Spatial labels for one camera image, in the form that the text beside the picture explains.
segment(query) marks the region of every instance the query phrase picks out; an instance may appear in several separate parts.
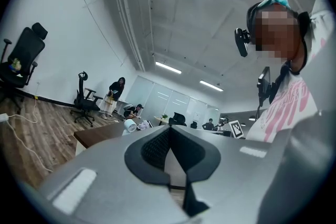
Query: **brown tabletop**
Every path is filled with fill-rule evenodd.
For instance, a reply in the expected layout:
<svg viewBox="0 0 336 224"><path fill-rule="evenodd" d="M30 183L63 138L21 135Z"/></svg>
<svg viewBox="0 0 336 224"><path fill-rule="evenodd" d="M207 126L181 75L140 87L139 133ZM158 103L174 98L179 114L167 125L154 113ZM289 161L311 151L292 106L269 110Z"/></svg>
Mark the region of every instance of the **brown tabletop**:
<svg viewBox="0 0 336 224"><path fill-rule="evenodd" d="M135 118L133 121L140 124L141 120ZM74 137L85 147L91 147L101 141L118 137L124 131L124 122L112 123L103 127L92 128L74 132Z"/></svg>

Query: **chair armrest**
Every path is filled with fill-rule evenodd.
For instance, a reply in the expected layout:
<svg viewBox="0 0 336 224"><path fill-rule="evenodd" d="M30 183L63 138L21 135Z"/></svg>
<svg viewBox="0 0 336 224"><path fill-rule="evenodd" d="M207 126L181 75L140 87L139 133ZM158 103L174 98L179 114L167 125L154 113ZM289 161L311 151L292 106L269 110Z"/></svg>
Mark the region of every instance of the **chair armrest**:
<svg viewBox="0 0 336 224"><path fill-rule="evenodd" d="M31 69L31 72L30 72L30 74L29 74L29 78L28 78L28 80L27 80L27 82L26 82L26 85L29 84L30 78L31 78L31 76L32 76L32 74L33 74L33 72L34 72L35 67L38 66L37 62L35 62L35 61L34 61L31 65L33 66L33 68Z"/></svg>
<svg viewBox="0 0 336 224"><path fill-rule="evenodd" d="M91 89L89 89L89 88L85 88L85 89L87 89L88 91L89 91L89 93L86 95L86 97L85 97L85 100L87 100L87 99L89 99L89 96L90 96L90 94L93 92L93 93L96 93L96 91L93 91L93 90L91 90Z"/></svg>
<svg viewBox="0 0 336 224"><path fill-rule="evenodd" d="M94 103L96 103L98 99L101 99L101 100L103 99L103 97L99 97L99 96L96 96L96 95L94 95L93 98L95 98Z"/></svg>
<svg viewBox="0 0 336 224"><path fill-rule="evenodd" d="M5 53L6 53L6 50L7 50L7 46L8 46L9 44L12 44L12 42L11 42L9 39L7 39L7 38L4 39L4 42L6 43L6 45L5 45L4 51L2 52L2 55L1 55L1 62L0 62L0 63L2 63L3 60L4 60Z"/></svg>

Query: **wooden floor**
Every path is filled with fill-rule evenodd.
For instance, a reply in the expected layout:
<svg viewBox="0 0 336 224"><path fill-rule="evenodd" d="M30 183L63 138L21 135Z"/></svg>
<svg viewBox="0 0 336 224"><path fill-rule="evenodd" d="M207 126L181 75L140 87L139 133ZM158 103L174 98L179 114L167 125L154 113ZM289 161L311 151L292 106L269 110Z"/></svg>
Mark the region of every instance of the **wooden floor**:
<svg viewBox="0 0 336 224"><path fill-rule="evenodd" d="M35 99L25 98L21 105L21 115L35 121L33 116ZM9 123L15 129L17 136L28 148L37 153L44 166L50 170L55 170L74 158L77 142L73 137L74 132L91 128L90 123L84 118L74 123L77 115L70 115L70 110L71 108L66 106L37 100L35 107L37 123L30 123L18 116L9 118ZM17 109L9 99L4 100L0 106L0 114L7 113L10 116L16 114L16 111ZM105 121L98 114L95 119L93 128L114 123L113 118ZM25 149L15 138L6 122L0 123L0 146L18 179L37 188L49 174L42 168L36 156Z"/></svg>

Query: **wooden table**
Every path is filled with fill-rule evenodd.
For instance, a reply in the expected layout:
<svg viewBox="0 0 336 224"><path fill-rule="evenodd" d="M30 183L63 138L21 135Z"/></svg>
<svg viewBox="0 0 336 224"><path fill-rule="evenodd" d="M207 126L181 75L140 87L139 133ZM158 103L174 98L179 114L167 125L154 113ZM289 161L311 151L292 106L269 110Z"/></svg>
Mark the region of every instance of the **wooden table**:
<svg viewBox="0 0 336 224"><path fill-rule="evenodd" d="M169 123L168 120L165 120L163 118L159 118L159 117L154 117L154 118L156 118L158 121L160 121L159 126L162 124L162 122L165 123L165 124Z"/></svg>
<svg viewBox="0 0 336 224"><path fill-rule="evenodd" d="M132 120L136 124L141 123L141 120L138 118ZM77 139L76 156L101 141L121 136L124 130L124 122L121 121L103 127L74 132L73 136Z"/></svg>

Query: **chair seat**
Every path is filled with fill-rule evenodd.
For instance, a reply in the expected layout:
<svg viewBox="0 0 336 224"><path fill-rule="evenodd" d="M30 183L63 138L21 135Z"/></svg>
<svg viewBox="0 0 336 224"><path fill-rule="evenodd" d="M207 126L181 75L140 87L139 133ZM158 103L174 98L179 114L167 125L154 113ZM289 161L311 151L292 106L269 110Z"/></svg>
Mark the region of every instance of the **chair seat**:
<svg viewBox="0 0 336 224"><path fill-rule="evenodd" d="M4 62L0 64L0 78L7 84L15 88L23 88L28 79L28 75L22 75L18 77L16 73L12 72L9 68L9 63Z"/></svg>
<svg viewBox="0 0 336 224"><path fill-rule="evenodd" d="M75 107L78 109L87 109L87 110L94 110L99 111L100 108L92 101L92 100L81 100L79 104L75 104Z"/></svg>

